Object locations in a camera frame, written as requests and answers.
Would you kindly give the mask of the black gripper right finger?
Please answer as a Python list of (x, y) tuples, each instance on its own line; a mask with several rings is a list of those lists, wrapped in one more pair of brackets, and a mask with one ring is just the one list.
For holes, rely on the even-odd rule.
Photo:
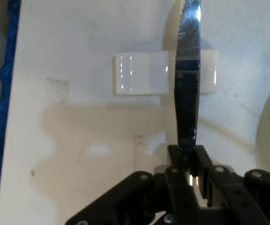
[(214, 164), (202, 145), (192, 159), (201, 197), (208, 208), (228, 213), (228, 225), (270, 225), (270, 172), (252, 169), (240, 176), (230, 166)]

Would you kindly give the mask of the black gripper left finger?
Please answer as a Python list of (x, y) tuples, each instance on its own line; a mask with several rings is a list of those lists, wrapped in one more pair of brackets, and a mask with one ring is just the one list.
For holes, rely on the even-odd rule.
[(171, 164), (161, 173), (137, 171), (116, 184), (66, 221), (67, 225), (149, 225), (156, 213), (172, 216), (174, 225), (201, 225), (202, 215), (187, 172), (197, 166), (197, 145), (180, 154), (168, 147)]

